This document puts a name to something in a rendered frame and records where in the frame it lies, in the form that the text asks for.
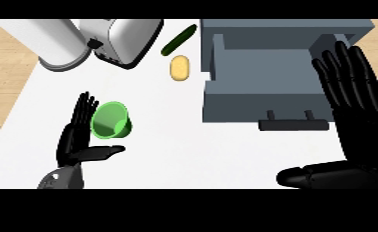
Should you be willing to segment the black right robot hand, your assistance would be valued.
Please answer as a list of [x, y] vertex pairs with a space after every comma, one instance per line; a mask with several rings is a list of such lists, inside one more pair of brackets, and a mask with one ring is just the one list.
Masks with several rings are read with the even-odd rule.
[[378, 78], [359, 46], [335, 42], [335, 53], [311, 61], [328, 98], [345, 159], [294, 167], [276, 176], [298, 189], [378, 189]]

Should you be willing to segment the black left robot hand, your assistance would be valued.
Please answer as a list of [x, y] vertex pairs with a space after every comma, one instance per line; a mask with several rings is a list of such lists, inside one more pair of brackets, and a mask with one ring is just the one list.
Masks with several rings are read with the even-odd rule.
[[66, 124], [56, 149], [57, 166], [75, 166], [81, 162], [106, 160], [122, 152], [125, 147], [90, 146], [90, 120], [97, 109], [99, 102], [87, 92], [80, 94], [71, 122]]

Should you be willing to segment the green cup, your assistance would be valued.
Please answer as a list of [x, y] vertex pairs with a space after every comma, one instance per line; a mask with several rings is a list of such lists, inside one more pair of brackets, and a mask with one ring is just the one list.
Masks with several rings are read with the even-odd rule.
[[124, 138], [131, 132], [131, 120], [127, 107], [121, 102], [105, 103], [96, 110], [90, 129], [100, 139]]

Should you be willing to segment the grey open drawer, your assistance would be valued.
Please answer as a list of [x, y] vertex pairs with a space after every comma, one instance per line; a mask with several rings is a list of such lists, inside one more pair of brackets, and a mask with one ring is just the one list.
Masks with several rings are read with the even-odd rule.
[[342, 34], [319, 37], [307, 49], [229, 50], [224, 37], [213, 37], [211, 80], [205, 82], [202, 120], [257, 122], [273, 113], [277, 119], [301, 119], [311, 111], [331, 120], [332, 112], [311, 60]]

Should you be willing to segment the grey drawer cabinet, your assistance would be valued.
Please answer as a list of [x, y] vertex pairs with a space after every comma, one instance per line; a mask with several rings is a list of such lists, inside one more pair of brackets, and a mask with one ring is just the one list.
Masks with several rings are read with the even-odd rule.
[[322, 35], [341, 34], [354, 44], [373, 29], [369, 19], [202, 19], [201, 70], [210, 71], [213, 37], [227, 49], [308, 49]]

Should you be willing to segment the white cylindrical appliance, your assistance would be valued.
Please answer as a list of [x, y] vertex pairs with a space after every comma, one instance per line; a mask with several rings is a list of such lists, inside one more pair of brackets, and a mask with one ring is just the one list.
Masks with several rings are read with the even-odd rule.
[[0, 19], [0, 27], [53, 72], [74, 69], [90, 56], [91, 49], [69, 19]]

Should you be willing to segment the yellow potato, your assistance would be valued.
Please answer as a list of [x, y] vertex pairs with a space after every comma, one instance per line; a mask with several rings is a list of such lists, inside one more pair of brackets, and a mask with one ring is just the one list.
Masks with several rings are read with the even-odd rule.
[[190, 63], [186, 56], [179, 55], [170, 63], [170, 75], [176, 81], [184, 81], [189, 78]]

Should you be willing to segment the white toaster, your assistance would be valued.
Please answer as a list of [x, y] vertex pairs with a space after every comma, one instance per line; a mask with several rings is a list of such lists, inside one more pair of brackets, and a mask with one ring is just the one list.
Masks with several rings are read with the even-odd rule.
[[162, 19], [81, 19], [80, 32], [96, 57], [133, 69], [159, 35]]

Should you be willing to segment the green cucumber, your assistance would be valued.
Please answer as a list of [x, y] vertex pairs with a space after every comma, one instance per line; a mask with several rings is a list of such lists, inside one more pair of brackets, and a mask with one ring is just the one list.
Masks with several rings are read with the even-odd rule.
[[164, 48], [161, 49], [161, 55], [168, 56], [171, 52], [179, 48], [179, 46], [184, 43], [184, 41], [192, 37], [196, 31], [196, 25], [192, 24], [180, 34], [173, 38], [173, 40], [167, 43]]

